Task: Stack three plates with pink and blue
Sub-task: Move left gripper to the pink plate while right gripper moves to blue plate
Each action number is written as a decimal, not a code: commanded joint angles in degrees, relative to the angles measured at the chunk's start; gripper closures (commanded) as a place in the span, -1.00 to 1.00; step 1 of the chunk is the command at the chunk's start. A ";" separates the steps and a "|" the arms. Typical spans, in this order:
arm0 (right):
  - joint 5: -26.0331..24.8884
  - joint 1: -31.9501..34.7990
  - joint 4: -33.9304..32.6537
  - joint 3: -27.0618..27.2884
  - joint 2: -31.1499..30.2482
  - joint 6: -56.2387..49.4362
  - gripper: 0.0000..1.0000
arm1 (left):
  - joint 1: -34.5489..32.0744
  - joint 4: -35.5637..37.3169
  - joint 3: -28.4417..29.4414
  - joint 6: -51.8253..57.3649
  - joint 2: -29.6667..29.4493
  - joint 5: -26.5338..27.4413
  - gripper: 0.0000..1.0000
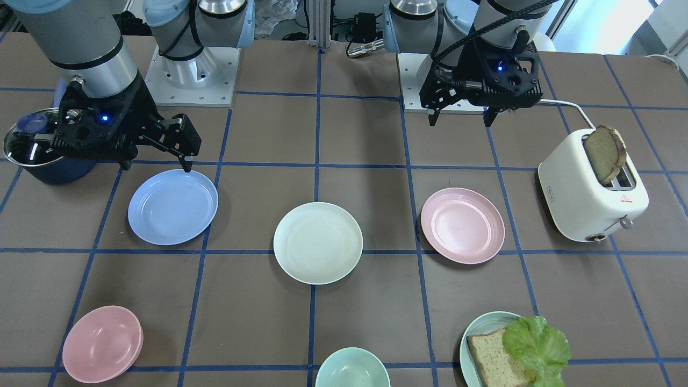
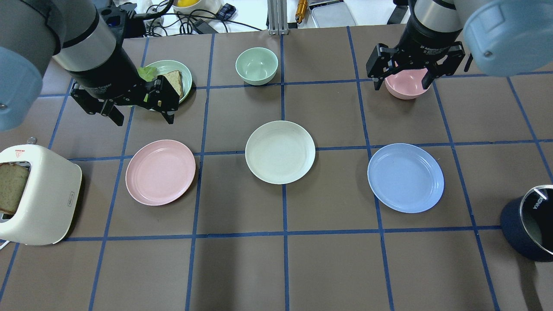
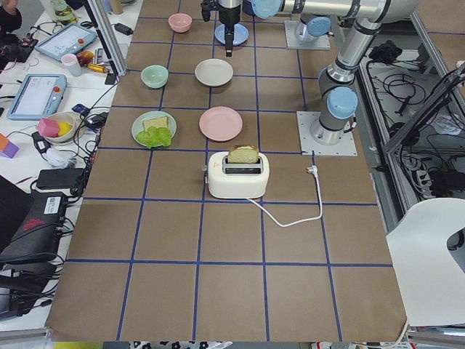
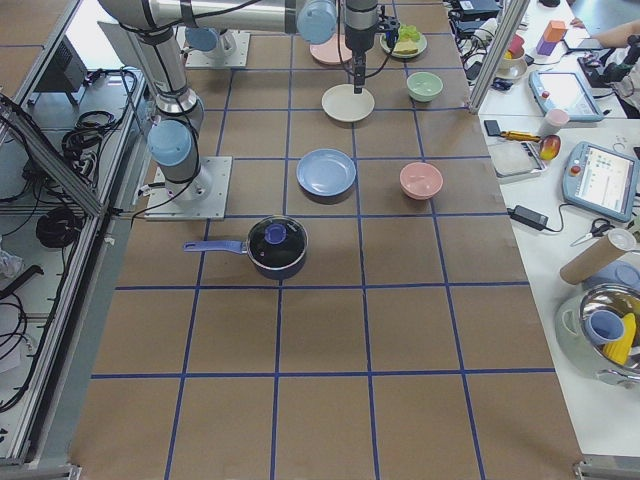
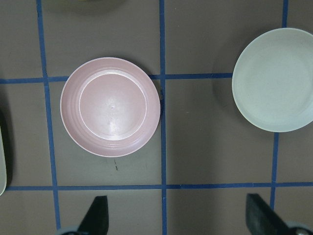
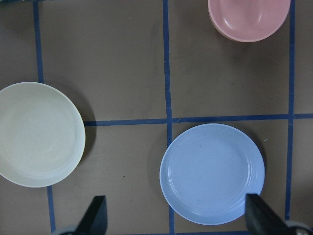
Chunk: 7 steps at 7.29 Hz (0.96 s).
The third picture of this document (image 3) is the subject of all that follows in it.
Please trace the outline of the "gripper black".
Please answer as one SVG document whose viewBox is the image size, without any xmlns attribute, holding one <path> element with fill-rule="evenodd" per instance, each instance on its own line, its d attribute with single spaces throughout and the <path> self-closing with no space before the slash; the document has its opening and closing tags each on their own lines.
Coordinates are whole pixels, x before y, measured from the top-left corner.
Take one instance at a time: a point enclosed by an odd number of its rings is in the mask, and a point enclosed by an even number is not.
<svg viewBox="0 0 465 349">
<path fill-rule="evenodd" d="M 225 25 L 225 52 L 227 57 L 233 55 L 234 25 L 240 21 L 241 0 L 203 0 L 201 14 L 204 22 L 211 19 L 211 12 L 218 11 L 219 20 Z"/>
</svg>

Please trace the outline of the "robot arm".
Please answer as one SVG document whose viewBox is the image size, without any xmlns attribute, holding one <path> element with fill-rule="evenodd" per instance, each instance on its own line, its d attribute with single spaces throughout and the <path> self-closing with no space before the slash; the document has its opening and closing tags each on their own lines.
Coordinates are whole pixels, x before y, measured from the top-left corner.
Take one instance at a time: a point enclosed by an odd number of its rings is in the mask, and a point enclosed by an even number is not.
<svg viewBox="0 0 465 349">
<path fill-rule="evenodd" d="M 210 21 L 211 12 L 218 11 L 219 20 L 225 26 L 224 40 L 227 57 L 233 54 L 235 25 L 240 21 L 242 1 L 202 1 L 201 14 L 204 22 Z M 284 1 L 251 1 L 254 14 L 262 19 L 273 17 L 284 11 Z M 319 37 L 327 34 L 331 29 L 331 21 L 321 15 L 301 15 L 303 29 L 298 31 L 300 36 L 308 34 Z"/>
<path fill-rule="evenodd" d="M 278 1 L 271 13 L 300 15 L 336 15 L 354 23 L 333 63 L 324 68 L 318 79 L 322 111 L 312 123 L 312 138 L 323 145 L 336 145 L 349 118 L 354 116 L 358 97 L 352 89 L 355 71 L 384 23 L 409 16 L 418 1 Z"/>
</svg>

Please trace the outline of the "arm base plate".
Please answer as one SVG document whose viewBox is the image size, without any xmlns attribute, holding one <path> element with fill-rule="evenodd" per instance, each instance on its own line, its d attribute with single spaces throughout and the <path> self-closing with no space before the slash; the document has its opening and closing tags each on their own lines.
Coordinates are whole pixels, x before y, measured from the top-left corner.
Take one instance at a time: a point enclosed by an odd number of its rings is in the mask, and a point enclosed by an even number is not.
<svg viewBox="0 0 465 349">
<path fill-rule="evenodd" d="M 303 22 L 285 21 L 286 43 L 289 49 L 329 50 L 331 48 L 328 35 L 312 36 Z"/>
<path fill-rule="evenodd" d="M 297 126 L 301 153 L 303 155 L 314 156 L 357 156 L 357 149 L 352 132 L 344 133 L 350 128 L 349 122 L 340 132 L 320 131 L 316 135 L 312 134 L 311 127 L 319 121 L 320 112 L 297 111 Z"/>
</svg>

